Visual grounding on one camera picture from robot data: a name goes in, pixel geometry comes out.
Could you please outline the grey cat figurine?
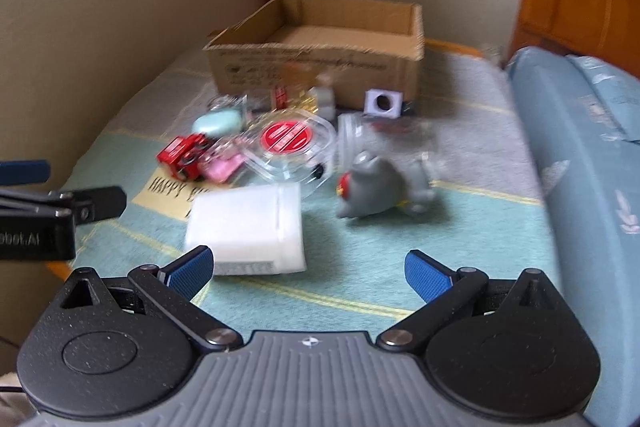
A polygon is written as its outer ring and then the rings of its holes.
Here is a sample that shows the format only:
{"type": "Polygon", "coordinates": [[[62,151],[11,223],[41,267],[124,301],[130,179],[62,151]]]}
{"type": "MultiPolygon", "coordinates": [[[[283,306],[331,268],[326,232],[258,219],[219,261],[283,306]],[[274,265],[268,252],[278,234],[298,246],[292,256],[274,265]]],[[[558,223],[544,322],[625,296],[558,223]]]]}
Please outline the grey cat figurine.
{"type": "Polygon", "coordinates": [[[358,219],[398,209],[421,216],[436,199],[434,176],[426,154],[405,162],[364,150],[337,181],[336,217],[358,219]]]}

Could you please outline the red toy train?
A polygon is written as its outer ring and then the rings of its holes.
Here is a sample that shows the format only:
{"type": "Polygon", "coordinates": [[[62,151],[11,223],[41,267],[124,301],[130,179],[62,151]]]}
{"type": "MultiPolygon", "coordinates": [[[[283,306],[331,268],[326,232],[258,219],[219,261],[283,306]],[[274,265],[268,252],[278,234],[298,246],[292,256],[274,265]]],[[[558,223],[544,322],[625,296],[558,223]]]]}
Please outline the red toy train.
{"type": "Polygon", "coordinates": [[[200,182],[204,176],[198,162],[212,144],[205,134],[178,135],[156,155],[156,160],[171,178],[200,182]]]}

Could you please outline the mint green oval case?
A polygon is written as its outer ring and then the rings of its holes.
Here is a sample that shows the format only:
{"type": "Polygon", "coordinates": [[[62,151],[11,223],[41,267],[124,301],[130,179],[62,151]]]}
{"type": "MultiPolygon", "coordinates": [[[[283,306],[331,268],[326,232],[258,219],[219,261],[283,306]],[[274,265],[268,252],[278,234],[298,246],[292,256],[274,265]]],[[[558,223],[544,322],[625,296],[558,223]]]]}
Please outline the mint green oval case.
{"type": "Polygon", "coordinates": [[[193,134],[204,134],[209,139],[220,139],[243,130],[242,114],[233,108],[211,110],[192,124],[193,134]]]}

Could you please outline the clear case red label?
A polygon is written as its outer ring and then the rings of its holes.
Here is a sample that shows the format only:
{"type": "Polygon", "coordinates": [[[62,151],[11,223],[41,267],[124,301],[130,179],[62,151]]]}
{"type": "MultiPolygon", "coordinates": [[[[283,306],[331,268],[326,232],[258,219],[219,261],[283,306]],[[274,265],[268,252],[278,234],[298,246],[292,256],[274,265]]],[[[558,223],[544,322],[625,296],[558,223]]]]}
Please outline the clear case red label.
{"type": "Polygon", "coordinates": [[[303,109],[283,109],[254,120],[238,147],[255,178],[298,184],[305,198],[333,176],[336,141],[328,120],[303,109]]]}

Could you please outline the black robot cube toy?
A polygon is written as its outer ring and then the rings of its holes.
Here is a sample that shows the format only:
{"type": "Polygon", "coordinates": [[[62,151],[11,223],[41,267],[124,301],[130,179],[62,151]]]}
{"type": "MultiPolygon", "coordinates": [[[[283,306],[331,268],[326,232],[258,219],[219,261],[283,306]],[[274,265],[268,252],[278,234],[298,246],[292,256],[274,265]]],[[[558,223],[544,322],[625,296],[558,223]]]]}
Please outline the black robot cube toy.
{"type": "Polygon", "coordinates": [[[404,100],[401,92],[370,89],[364,95],[363,113],[374,117],[397,119],[402,116],[412,116],[414,107],[411,102],[404,100]]]}

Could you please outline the bottle of golden capsules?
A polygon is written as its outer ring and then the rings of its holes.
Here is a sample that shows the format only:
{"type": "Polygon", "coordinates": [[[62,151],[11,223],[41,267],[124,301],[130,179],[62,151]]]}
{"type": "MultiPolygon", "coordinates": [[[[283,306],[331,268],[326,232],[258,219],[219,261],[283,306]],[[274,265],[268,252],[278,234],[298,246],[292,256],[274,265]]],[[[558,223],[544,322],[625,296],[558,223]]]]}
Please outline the bottle of golden capsules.
{"type": "Polygon", "coordinates": [[[280,84],[270,91],[274,110],[304,110],[328,121],[334,121],[336,107],[331,88],[304,87],[301,84],[280,84]]]}

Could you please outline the grey green checked blanket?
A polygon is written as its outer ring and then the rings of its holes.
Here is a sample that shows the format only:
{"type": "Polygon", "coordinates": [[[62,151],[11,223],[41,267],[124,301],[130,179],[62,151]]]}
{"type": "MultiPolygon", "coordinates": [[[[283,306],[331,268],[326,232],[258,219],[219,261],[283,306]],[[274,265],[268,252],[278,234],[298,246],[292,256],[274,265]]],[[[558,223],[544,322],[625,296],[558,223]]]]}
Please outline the grey green checked blanket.
{"type": "MultiPolygon", "coordinates": [[[[118,185],[122,217],[77,233],[76,262],[104,277],[183,251],[198,184],[168,178],[157,153],[186,133],[213,98],[204,52],[186,52],[140,90],[106,126],[67,179],[70,188],[118,185]]],[[[307,269],[276,277],[219,277],[195,303],[243,334],[255,329],[376,334],[420,306],[404,259],[420,249],[496,279],[534,267],[559,282],[552,233],[503,70],[483,57],[427,51],[420,106],[435,156],[437,198],[428,216],[399,212],[336,217],[335,188],[303,200],[307,269]]]]}

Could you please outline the blue floral bedding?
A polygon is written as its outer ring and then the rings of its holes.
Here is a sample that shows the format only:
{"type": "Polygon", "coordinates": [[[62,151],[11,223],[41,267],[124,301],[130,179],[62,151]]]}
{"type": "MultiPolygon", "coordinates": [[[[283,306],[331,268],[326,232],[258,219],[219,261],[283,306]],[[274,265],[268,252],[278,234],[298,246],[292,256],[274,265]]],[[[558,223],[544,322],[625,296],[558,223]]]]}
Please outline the blue floral bedding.
{"type": "Polygon", "coordinates": [[[594,56],[515,53],[511,92],[539,172],[563,295],[596,346],[587,414],[639,422],[639,80],[594,56]]]}

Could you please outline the brown cardboard box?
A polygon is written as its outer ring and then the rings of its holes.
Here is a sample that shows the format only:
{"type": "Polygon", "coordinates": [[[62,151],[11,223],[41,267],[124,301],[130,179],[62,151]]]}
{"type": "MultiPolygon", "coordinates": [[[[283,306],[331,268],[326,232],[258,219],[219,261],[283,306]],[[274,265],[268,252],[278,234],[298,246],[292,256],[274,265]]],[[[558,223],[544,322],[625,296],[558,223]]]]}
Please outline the brown cardboard box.
{"type": "Polygon", "coordinates": [[[419,91],[424,57],[421,5],[386,0],[271,0],[206,44],[221,94],[281,84],[332,89],[360,109],[371,89],[419,91]]]}

